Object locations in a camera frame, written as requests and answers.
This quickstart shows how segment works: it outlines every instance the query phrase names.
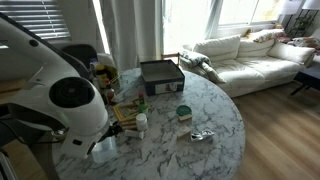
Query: green lid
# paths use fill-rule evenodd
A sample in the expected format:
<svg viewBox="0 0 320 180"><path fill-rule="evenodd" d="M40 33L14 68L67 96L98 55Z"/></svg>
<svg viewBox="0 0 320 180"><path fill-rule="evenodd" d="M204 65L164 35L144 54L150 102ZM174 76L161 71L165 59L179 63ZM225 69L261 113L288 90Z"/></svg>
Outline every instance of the green lid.
<svg viewBox="0 0 320 180"><path fill-rule="evenodd" d="M185 115L188 115L188 114L192 114L192 111L191 111L191 108L189 106L181 105L181 106L179 106L177 108L177 113L180 116L185 116Z"/></svg>

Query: white sofa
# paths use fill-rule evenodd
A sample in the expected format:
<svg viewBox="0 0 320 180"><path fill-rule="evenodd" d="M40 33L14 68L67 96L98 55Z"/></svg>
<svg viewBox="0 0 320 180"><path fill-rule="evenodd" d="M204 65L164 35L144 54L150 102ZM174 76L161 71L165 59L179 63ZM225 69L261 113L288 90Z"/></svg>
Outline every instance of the white sofa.
<svg viewBox="0 0 320 180"><path fill-rule="evenodd" d="M180 65L236 97L292 81L312 61L314 50L237 35L185 45Z"/></svg>

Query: marble table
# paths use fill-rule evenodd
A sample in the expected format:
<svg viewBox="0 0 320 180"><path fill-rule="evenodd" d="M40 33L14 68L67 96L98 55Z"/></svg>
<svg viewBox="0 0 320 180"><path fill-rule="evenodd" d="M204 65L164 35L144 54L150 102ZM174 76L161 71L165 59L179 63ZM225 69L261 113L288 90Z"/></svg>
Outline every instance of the marble table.
<svg viewBox="0 0 320 180"><path fill-rule="evenodd" d="M143 140L119 134L118 155L96 164L92 157L81 160L60 154L53 147L53 160L61 179L231 179L237 171L245 146L241 115L233 101L215 84L190 72L182 92L146 97L153 110ZM132 99L145 92L140 69L125 71L118 94ZM188 105L191 122L180 123L176 109ZM108 110L110 120L116 117ZM181 128L192 132L212 130L214 137L191 142L176 140Z"/></svg>

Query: wooden floor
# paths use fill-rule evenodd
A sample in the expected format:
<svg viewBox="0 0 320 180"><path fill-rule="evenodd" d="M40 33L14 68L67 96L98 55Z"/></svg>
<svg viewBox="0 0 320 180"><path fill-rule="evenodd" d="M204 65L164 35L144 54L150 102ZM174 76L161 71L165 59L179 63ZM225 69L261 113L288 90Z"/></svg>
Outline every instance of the wooden floor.
<svg viewBox="0 0 320 180"><path fill-rule="evenodd" d="M320 179L320 91L292 82L234 98L246 130L234 179Z"/></svg>

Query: jar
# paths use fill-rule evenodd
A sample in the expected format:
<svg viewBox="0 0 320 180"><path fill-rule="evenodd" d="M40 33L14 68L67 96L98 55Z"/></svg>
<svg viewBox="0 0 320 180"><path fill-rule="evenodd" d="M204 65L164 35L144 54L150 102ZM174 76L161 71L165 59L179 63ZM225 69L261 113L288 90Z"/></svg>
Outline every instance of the jar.
<svg viewBox="0 0 320 180"><path fill-rule="evenodd" d="M106 88L104 80L107 78L107 73L104 65L100 64L96 66L96 77L97 77L100 88L102 89Z"/></svg>
<svg viewBox="0 0 320 180"><path fill-rule="evenodd" d="M136 124L138 131L145 131L148 129L147 116L144 113L140 113L136 116Z"/></svg>

